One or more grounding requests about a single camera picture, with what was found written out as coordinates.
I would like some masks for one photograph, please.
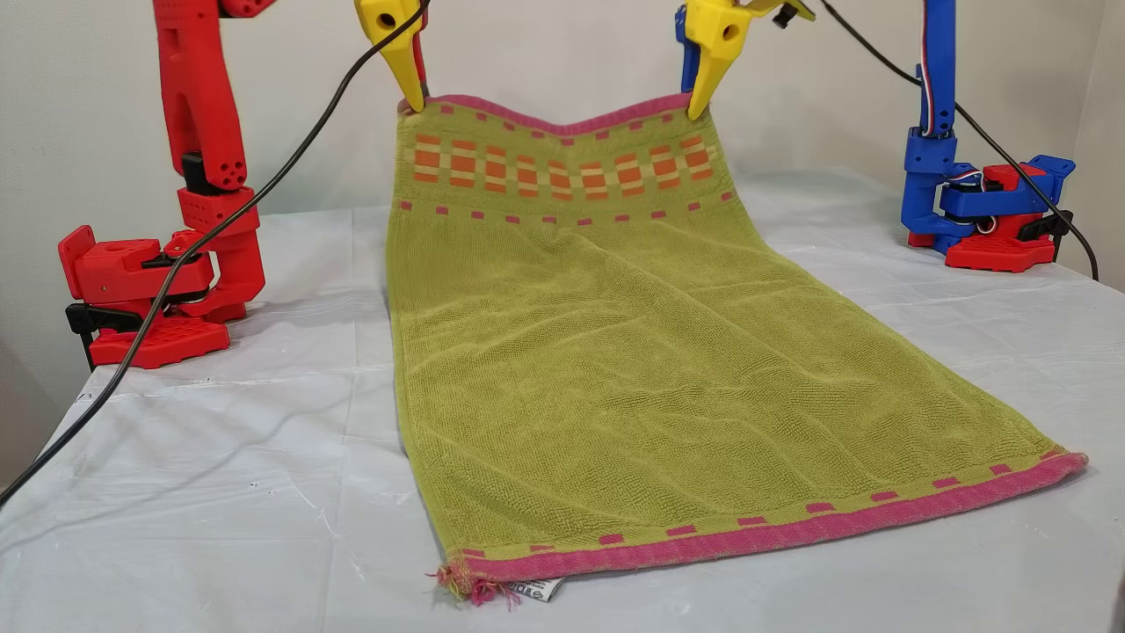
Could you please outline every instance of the green towel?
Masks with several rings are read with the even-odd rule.
[[[458,593],[849,536],[1086,463],[771,250],[687,97],[399,117],[398,418]]]

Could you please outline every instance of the black cable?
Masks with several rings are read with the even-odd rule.
[[[863,47],[866,48],[868,53],[874,55],[875,58],[882,62],[884,66],[891,69],[894,72],[894,74],[901,76],[902,79],[909,81],[915,85],[921,84],[921,80],[917,79],[916,76],[912,76],[910,73],[894,65],[894,62],[886,58],[885,55],[883,55],[874,46],[872,46],[871,42],[867,42],[866,37],[860,35],[860,31],[857,31],[854,27],[852,27],[852,25],[848,24],[846,19],[844,19],[844,16],[839,15],[839,12],[836,10],[836,7],[832,7],[828,0],[820,0],[820,3],[824,4],[825,9],[828,10],[828,13],[832,16],[832,18],[837,22],[839,22],[842,27],[844,27],[844,30],[847,30],[848,34],[850,34],[852,37],[855,38],[856,42],[863,45]],[[1094,247],[1090,246],[1090,242],[1086,239],[1086,235],[1083,235],[1082,232],[1079,230],[1077,226],[1074,226],[1073,221],[1071,221],[1063,212],[1059,210],[1059,207],[1055,206],[1053,201],[1051,201],[1051,198],[1043,192],[1043,189],[1040,189],[1038,184],[1036,184],[1035,181],[1032,180],[1032,177],[1028,175],[1026,171],[1024,171],[1024,168],[1020,166],[1018,162],[1016,162],[1016,159],[1011,157],[1011,154],[1005,151],[1005,148],[1001,147],[1000,144],[997,143],[996,139],[993,139],[992,136],[988,134],[988,132],[984,132],[984,128],[981,127],[979,123],[976,123],[976,119],[970,116],[970,114],[965,110],[965,108],[961,107],[961,103],[955,103],[955,105],[957,112],[960,112],[961,116],[964,117],[965,123],[968,123],[970,127],[975,129],[976,134],[980,134],[980,137],[983,138],[986,143],[991,145],[993,150],[996,150],[996,153],[1000,154],[1000,156],[1005,161],[1007,161],[1008,164],[1015,168],[1016,172],[1019,173],[1020,179],[1023,179],[1024,182],[1027,182],[1027,186],[1030,187],[1032,191],[1034,191],[1035,195],[1037,195],[1044,201],[1044,204],[1047,205],[1047,208],[1050,208],[1051,211],[1059,217],[1059,219],[1062,219],[1063,224],[1065,224],[1066,227],[1070,228],[1071,233],[1074,233],[1074,236],[1078,238],[1079,243],[1082,244],[1082,248],[1086,250],[1086,255],[1090,259],[1090,277],[1095,281],[1097,281],[1098,257],[1096,254],[1094,254]],[[1055,247],[1055,257],[1058,257],[1058,246]]]
[[[308,150],[308,146],[313,144],[313,141],[316,139],[316,136],[321,133],[321,129],[324,128],[324,124],[326,124],[328,121],[328,118],[332,117],[332,114],[335,111],[336,106],[340,103],[340,99],[343,97],[344,91],[348,89],[348,84],[351,83],[351,80],[356,76],[356,73],[358,73],[359,70],[363,67],[363,64],[366,64],[368,60],[378,54],[379,51],[384,48],[384,46],[389,44],[396,37],[405,33],[407,28],[413,26],[414,22],[416,22],[422,17],[422,13],[425,12],[426,7],[429,6],[430,6],[430,0],[422,0],[421,6],[418,7],[417,11],[414,12],[414,15],[412,15],[403,24],[398,25],[398,27],[395,30],[393,30],[390,35],[384,37],[378,44],[376,44],[366,53],[363,53],[359,60],[356,60],[356,63],[352,64],[352,67],[348,71],[343,80],[340,82],[340,87],[336,88],[336,92],[332,96],[332,100],[328,101],[328,106],[324,109],[324,114],[321,115],[321,118],[316,121],[316,125],[313,126],[313,128],[305,136],[305,139],[300,142],[300,145],[297,146],[297,150],[294,151],[291,156],[289,156],[289,160],[287,160],[286,163],[281,165],[281,169],[279,169],[278,172],[273,174],[273,178],[270,178],[270,180],[266,182],[266,184],[263,184],[262,188],[259,189],[258,192],[254,193],[252,198],[250,198],[250,201],[248,201],[242,206],[242,208],[232,212],[226,217],[226,219],[224,219],[223,221],[217,224],[214,228],[205,233],[202,237],[199,237],[198,242],[188,246],[188,250],[183,251],[183,254],[181,254],[176,260],[176,263],[173,263],[172,266],[168,270],[168,275],[164,277],[164,282],[163,284],[160,286],[160,291],[158,291],[156,296],[153,298],[152,307],[148,308],[148,315],[145,316],[144,323],[141,324],[141,329],[137,331],[137,336],[136,338],[133,340],[133,345],[130,345],[128,352],[125,353],[125,358],[122,360],[122,364],[117,368],[117,371],[114,372],[112,378],[109,379],[109,382],[101,390],[101,394],[99,394],[98,397],[94,398],[93,401],[90,404],[90,408],[83,412],[82,415],[79,417],[79,419],[75,421],[74,424],[71,425],[70,428],[68,428],[66,432],[63,433],[63,435],[58,440],[55,441],[54,444],[47,447],[47,450],[44,451],[43,454],[38,456],[38,459],[32,462],[32,465],[28,467],[27,470],[25,470],[22,473],[20,473],[20,476],[16,478],[16,481],[14,481],[11,486],[9,486],[6,490],[0,491],[0,509],[3,509],[4,505],[12,498],[12,496],[19,492],[19,489],[24,488],[24,486],[33,477],[35,477],[35,473],[39,472],[39,469],[45,467],[47,462],[51,461],[52,458],[57,455],[58,452],[62,451],[64,446],[66,446],[72,440],[74,440],[74,436],[76,436],[79,432],[82,431],[82,427],[89,424],[89,422],[98,414],[98,412],[100,412],[101,408],[105,407],[106,403],[109,400],[109,397],[111,397],[114,392],[117,390],[118,386],[122,385],[122,379],[125,378],[125,372],[129,370],[129,365],[133,363],[133,359],[136,358],[137,351],[141,350],[141,343],[144,341],[145,335],[147,335],[148,331],[152,328],[153,322],[155,322],[156,319],[156,314],[159,314],[160,310],[162,309],[164,299],[168,297],[169,289],[172,287],[172,281],[176,279],[176,274],[179,273],[180,268],[183,266],[183,263],[190,260],[194,254],[199,252],[199,248],[206,245],[207,242],[212,241],[213,238],[215,238],[215,236],[217,236],[219,233],[226,229],[227,226],[237,221],[240,217],[245,215],[246,211],[249,211],[251,208],[254,207],[254,205],[260,202],[262,198],[269,195],[269,192],[272,191],[273,188],[277,187],[279,182],[281,182],[281,180],[294,168],[294,165],[297,164],[297,161],[300,160],[300,156],[305,154],[305,151]]]

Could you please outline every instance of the towel tag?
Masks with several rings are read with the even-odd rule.
[[[555,595],[555,590],[559,588],[559,585],[562,585],[564,580],[566,580],[566,578],[508,582],[507,588],[516,594],[520,594],[521,596],[526,596],[529,598],[547,603],[550,602],[551,596]]]

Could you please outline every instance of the table surface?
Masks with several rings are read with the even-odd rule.
[[[266,216],[230,351],[129,372],[0,516],[0,631],[1106,632],[1125,570],[1125,295],[1059,265],[955,270],[893,192],[749,180],[766,239],[1090,465],[973,513],[459,606],[403,453],[387,208]],[[1064,247],[1078,247],[1073,241]],[[109,377],[91,377],[60,428]]]

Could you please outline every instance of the pink towel border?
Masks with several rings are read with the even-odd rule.
[[[592,134],[598,129],[614,127],[637,118],[649,117],[667,110],[684,109],[686,111],[687,103],[691,99],[691,92],[668,94],[667,97],[658,97],[656,99],[642,101],[634,106],[629,106],[628,108],[621,108],[620,110],[612,111],[606,115],[597,116],[579,123],[572,123],[569,125],[555,125],[554,123],[547,123],[540,118],[522,115],[520,112],[512,111],[504,106],[496,105],[479,97],[470,97],[468,94],[431,97],[426,99],[426,103],[452,103],[456,106],[465,106],[498,116],[525,127],[540,129],[556,136],[577,136],[579,134]]]
[[[854,513],[819,515],[786,525],[759,525],[645,545],[623,544],[602,550],[547,552],[507,561],[467,559],[465,562],[470,576],[475,578],[496,581],[534,580],[795,548],[981,508],[1058,483],[1064,477],[1082,470],[1086,462],[1086,455],[1069,453],[1048,459],[1026,471],[1001,474],[975,486],[952,488],[919,499],[885,503]]]

